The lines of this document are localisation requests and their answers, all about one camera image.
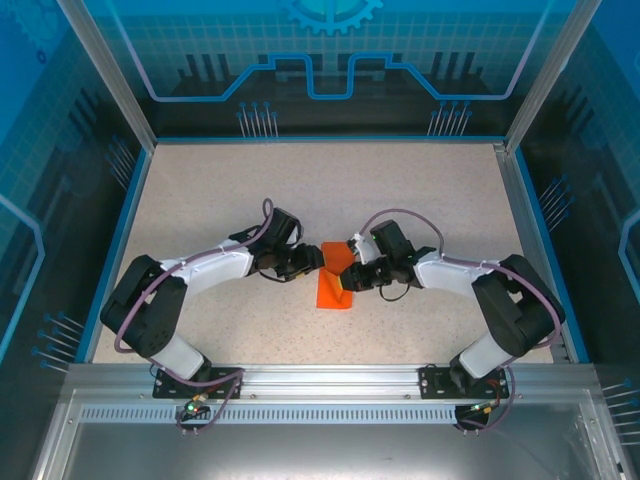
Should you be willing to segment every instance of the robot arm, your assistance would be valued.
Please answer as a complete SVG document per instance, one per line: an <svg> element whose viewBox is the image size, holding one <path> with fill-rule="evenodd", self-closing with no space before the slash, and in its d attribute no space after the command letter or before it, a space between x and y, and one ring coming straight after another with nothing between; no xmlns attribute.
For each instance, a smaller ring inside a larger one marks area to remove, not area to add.
<svg viewBox="0 0 640 480"><path fill-rule="evenodd" d="M450 363L451 379L461 392L512 358L525 355L555 329L547 307L529 289L495 268L525 279L553 307L560 322L564 321L560 303L520 255L500 262L471 262L449 259L430 247L416 251L394 221L372 228L371 236L382 256L372 260L372 246L363 247L366 240L354 236L349 245L358 255L365 252L367 260L354 263L342 273L345 290L369 290L395 280L416 288L448 290L478 301L489 332Z"/></svg>
<svg viewBox="0 0 640 480"><path fill-rule="evenodd" d="M100 314L102 322L117 333L142 292L160 275L183 264L160 283L150 301L142 304L123 340L141 357L185 380L210 380L211 363L176 333L184 302L219 283L262 270L272 268L281 282L288 282L324 264L317 247L298 244L302 225L284 210L275 208L263 235L251 245L241 246L259 228L231 235L213 249L215 253L204 254L189 263L185 258L163 261L147 255L136 258L105 303Z"/></svg>

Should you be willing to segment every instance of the work surface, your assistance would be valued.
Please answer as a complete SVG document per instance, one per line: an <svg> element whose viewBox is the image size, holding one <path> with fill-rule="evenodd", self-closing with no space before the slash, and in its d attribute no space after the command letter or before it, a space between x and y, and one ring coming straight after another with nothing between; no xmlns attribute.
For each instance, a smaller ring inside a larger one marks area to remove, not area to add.
<svg viewBox="0 0 640 480"><path fill-rule="evenodd" d="M402 207L436 223L451 255L521 253L491 145L159 145L120 273L138 255L186 256L261 223L264 197L301 220L310 244L345 241L375 212ZM392 218L414 247L437 246L427 225ZM243 364L448 362L487 331L475 300L437 290L411 289L396 303L363 292L350 310L319 310L317 278L221 284L185 305L178 331L213 362ZM95 362L142 361L117 354L113 339L103 329ZM551 354L537 350L525 361Z"/></svg>

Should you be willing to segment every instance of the gear logo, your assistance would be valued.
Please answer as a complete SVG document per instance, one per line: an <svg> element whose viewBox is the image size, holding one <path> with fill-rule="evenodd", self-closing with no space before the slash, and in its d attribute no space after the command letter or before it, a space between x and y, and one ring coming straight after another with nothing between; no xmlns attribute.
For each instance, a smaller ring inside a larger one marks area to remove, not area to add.
<svg viewBox="0 0 640 480"><path fill-rule="evenodd" d="M0 12L11 14L38 49L44 49L58 33L58 5L55 0L0 0Z"/></svg>
<svg viewBox="0 0 640 480"><path fill-rule="evenodd" d="M283 0L289 20L297 20L301 28L310 27L314 34L336 31L346 34L350 28L360 28L363 20L373 18L373 10L382 7L382 0Z"/></svg>

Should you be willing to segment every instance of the orange object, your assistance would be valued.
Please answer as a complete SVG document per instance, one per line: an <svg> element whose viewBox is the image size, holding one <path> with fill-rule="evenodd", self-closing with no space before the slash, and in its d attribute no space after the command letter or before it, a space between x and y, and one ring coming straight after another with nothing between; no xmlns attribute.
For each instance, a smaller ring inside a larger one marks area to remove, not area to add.
<svg viewBox="0 0 640 480"><path fill-rule="evenodd" d="M353 292L342 289L340 274L355 261L345 242L324 242L324 267L318 272L317 308L346 310L353 305Z"/></svg>

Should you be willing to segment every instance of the blue printed backdrop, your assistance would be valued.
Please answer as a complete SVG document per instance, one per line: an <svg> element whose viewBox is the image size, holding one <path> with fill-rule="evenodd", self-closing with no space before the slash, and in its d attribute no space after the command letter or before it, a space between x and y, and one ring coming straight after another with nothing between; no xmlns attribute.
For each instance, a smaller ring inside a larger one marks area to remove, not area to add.
<svg viewBox="0 0 640 480"><path fill-rule="evenodd" d="M55 0L0 0L0 64L4 480L30 476L140 145Z"/></svg>
<svg viewBox="0 0 640 480"><path fill-rule="evenodd" d="M523 143L597 363L637 365L640 342L638 18L635 0L602 2Z"/></svg>
<svg viewBox="0 0 640 480"><path fill-rule="evenodd" d="M341 123L335 134L367 127L384 133L384 126L387 133L432 134L433 111L438 119L457 111L458 120L475 112L465 133L499 135L573 3L92 0L88 6L141 104L154 105L146 110L160 134L239 135L239 104L267 101L285 133L324 131L333 122ZM371 100L389 115L372 118ZM440 101L447 102L442 110ZM475 105L463 111L465 101Z"/></svg>

